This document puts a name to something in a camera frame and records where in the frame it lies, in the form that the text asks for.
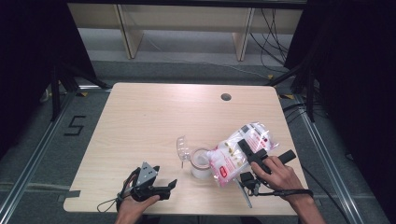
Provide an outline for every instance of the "wooden table top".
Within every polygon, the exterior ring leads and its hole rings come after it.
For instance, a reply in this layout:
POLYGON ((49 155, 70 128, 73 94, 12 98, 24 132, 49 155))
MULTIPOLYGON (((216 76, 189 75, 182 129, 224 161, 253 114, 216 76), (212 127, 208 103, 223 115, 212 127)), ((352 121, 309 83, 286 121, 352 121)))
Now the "wooden table top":
MULTIPOLYGON (((155 203, 146 214, 295 215, 288 203, 274 196, 250 197, 253 207, 249 208, 234 182, 220 188, 212 177, 194 177, 188 162, 181 168, 177 155, 180 136, 186 136, 190 148, 214 148, 253 121, 264 124, 279 143, 269 155, 294 150, 272 87, 118 83, 107 99, 71 186, 70 190, 80 190, 80 195, 67 198, 64 209, 96 212, 96 206, 114 199, 123 180, 146 161, 161 167, 154 186, 167 186, 177 179, 170 199, 155 203), (222 100, 224 93, 231 95, 231 100, 222 100)), ((298 158, 288 165, 306 188, 298 158)), ((261 187, 261 191, 271 190, 261 187)), ((116 212, 115 206, 109 212, 116 212)))

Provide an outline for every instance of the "gray carpet floor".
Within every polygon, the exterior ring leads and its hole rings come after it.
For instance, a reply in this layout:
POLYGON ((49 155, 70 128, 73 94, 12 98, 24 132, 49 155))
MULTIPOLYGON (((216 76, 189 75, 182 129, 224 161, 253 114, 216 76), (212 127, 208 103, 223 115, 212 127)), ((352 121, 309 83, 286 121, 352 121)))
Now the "gray carpet floor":
MULTIPOLYGON (((273 74, 276 77, 281 74, 255 65, 239 65, 236 70, 235 67, 196 63, 92 62, 92 64, 97 76, 107 84, 123 81, 263 85, 268 82, 266 79, 268 74, 273 74)), ((83 79, 79 79, 78 82, 82 85, 89 84, 83 79)), ((292 78, 277 85, 278 93, 290 93, 291 82, 292 78)), ((116 214, 67 213, 63 210, 62 200, 67 188, 72 184, 108 95, 109 92, 90 91, 85 97, 76 96, 74 98, 9 223, 114 222, 116 214), (84 119, 75 121, 75 124, 84 127, 80 135, 66 136, 65 133, 76 132, 76 129, 68 127, 74 116, 85 116, 84 119)), ((296 104, 294 100, 290 99, 281 99, 280 103, 282 107, 296 104)), ((289 124, 301 163, 339 203, 332 182, 318 156, 312 138, 304 126, 303 115, 301 111, 297 110, 285 112, 285 118, 289 124)), ((12 183, 18 179, 24 165, 28 162, 41 136, 49 126, 50 116, 51 101, 47 101, 31 117, 19 143, 0 161, 0 200, 7 196, 12 183)), ((359 169, 353 161, 346 158, 347 150, 327 117, 323 106, 315 105, 315 119, 326 147, 356 201, 365 223, 389 223, 359 169)), ((307 173, 305 173, 305 177, 309 188, 315 193, 319 210, 327 222, 346 223, 342 214, 317 182, 307 173)), ((297 223, 296 217, 259 217, 259 219, 262 223, 297 223)))

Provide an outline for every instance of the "pink and white package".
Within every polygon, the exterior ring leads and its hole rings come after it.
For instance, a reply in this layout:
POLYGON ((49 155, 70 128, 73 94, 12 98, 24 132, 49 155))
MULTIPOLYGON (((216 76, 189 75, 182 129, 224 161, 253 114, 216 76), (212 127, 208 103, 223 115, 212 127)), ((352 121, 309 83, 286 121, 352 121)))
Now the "pink and white package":
POLYGON ((269 131, 259 122, 249 123, 234 132, 227 140, 218 143, 215 149, 206 152, 212 174, 221 187, 227 185, 247 166, 248 159, 238 142, 245 139, 251 150, 271 151, 278 146, 272 140, 269 131))

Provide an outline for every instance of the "plastic bag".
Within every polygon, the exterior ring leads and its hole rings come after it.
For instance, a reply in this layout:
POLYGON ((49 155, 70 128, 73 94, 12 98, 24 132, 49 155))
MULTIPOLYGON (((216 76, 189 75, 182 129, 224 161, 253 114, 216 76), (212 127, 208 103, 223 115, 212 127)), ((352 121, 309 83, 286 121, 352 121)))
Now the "plastic bag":
POLYGON ((206 152, 209 158, 212 174, 221 187, 233 180, 247 166, 248 160, 238 142, 245 139, 251 150, 271 151, 278 146, 269 134, 269 131, 259 122, 249 123, 218 143, 215 149, 206 152))

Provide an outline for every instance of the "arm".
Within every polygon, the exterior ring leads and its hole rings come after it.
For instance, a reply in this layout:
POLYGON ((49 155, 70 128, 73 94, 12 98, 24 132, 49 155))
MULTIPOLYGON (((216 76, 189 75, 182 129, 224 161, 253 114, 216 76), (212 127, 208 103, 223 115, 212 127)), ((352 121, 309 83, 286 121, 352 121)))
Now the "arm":
MULTIPOLYGON (((273 189, 303 189, 300 179, 294 173, 293 169, 284 165, 278 157, 268 157, 264 164, 271 169, 269 175, 256 163, 251 163, 253 172, 264 179, 273 189)), ((293 210, 303 223, 326 223, 320 214, 314 199, 308 194, 294 194, 282 197, 289 202, 293 210)))
POLYGON ((139 203, 131 196, 126 197, 121 206, 115 224, 134 224, 143 215, 143 212, 160 200, 159 195, 154 195, 139 203))

